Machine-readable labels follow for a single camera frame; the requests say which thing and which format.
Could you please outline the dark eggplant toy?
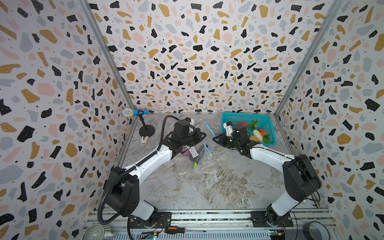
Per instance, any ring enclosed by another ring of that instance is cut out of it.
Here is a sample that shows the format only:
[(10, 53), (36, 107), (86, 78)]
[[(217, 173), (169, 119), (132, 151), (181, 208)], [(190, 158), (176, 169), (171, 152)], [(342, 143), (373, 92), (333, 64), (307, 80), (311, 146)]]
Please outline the dark eggplant toy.
[(204, 153), (200, 153), (198, 156), (196, 156), (195, 158), (193, 158), (193, 163), (194, 163), (194, 169), (197, 168), (199, 162), (204, 159), (206, 154)]

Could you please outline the clear zip top bag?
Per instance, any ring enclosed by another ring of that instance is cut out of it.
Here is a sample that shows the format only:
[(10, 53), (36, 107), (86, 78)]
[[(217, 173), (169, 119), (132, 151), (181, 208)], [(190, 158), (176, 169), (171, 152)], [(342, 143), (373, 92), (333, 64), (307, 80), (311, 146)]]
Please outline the clear zip top bag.
[(168, 189), (176, 194), (207, 195), (216, 194), (226, 188), (230, 182), (238, 180), (236, 167), (243, 159), (236, 151), (215, 145), (212, 137), (219, 135), (219, 121), (199, 121), (202, 132), (207, 134), (203, 142), (195, 146), (198, 153), (192, 156), (192, 150), (178, 154), (164, 164), (170, 173), (164, 179)]

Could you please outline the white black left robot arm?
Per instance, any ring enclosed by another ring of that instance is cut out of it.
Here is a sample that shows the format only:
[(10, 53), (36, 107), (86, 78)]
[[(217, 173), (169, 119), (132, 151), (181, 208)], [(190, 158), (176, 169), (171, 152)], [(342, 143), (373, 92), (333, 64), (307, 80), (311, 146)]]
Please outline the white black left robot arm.
[(207, 134), (194, 126), (190, 118), (166, 116), (158, 147), (138, 162), (111, 169), (98, 207), (97, 218), (102, 225), (117, 217), (139, 218), (149, 225), (156, 221), (158, 209), (140, 199), (140, 186), (157, 168), (180, 154), (184, 147), (192, 149)]

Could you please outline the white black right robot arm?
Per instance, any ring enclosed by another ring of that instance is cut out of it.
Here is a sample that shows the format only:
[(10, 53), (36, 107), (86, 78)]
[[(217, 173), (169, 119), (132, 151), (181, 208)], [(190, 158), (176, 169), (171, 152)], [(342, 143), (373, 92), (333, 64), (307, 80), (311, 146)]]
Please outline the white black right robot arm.
[(278, 226), (292, 209), (317, 192), (321, 186), (309, 158), (305, 155), (287, 155), (253, 141), (248, 130), (241, 124), (224, 124), (226, 132), (213, 138), (213, 141), (230, 150), (237, 150), (240, 155), (263, 162), (280, 171), (284, 177), (285, 191), (267, 207), (265, 222)]

